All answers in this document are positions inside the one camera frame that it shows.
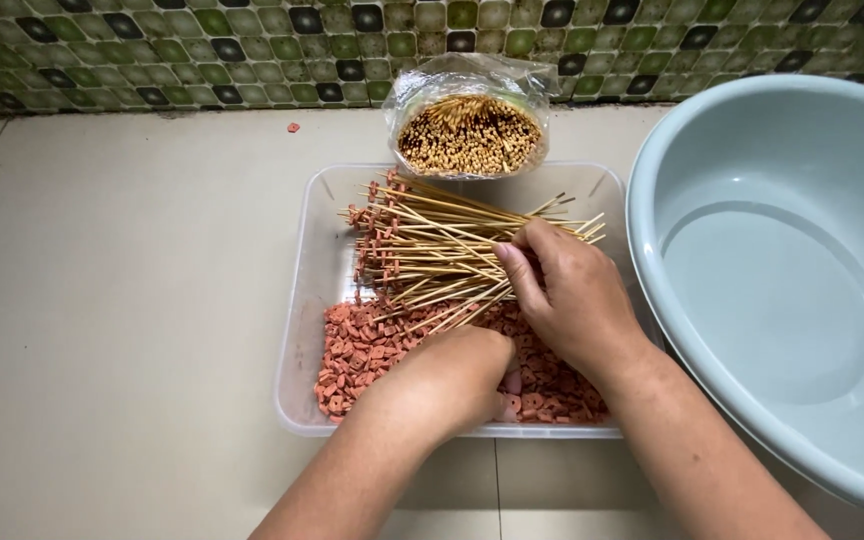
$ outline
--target plastic tray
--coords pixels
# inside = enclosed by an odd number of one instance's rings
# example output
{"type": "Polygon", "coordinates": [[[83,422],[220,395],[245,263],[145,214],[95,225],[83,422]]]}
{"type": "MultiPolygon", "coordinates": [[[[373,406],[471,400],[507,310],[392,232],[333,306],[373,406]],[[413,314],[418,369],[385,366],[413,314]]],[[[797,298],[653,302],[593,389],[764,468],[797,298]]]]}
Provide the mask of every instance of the plastic tray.
{"type": "MultiPolygon", "coordinates": [[[[335,424],[319,411],[312,387],[324,352],[323,311],[351,298],[355,233],[337,214],[361,205],[362,184],[378,180],[391,164],[349,164],[324,168],[305,188],[292,300],[276,373],[274,402],[282,425],[300,436],[328,436],[335,424]]],[[[515,212],[527,213],[565,192],[576,200],[565,205],[567,219],[592,219],[605,213],[606,237],[596,245],[615,260],[629,291],[638,322],[655,345],[663,340],[636,278],[625,231],[625,185],[615,172],[592,162],[547,161],[531,173],[512,178],[445,181],[462,195],[515,212]]],[[[467,436],[514,438],[620,438],[611,423],[597,425],[486,423],[467,436]]]]}

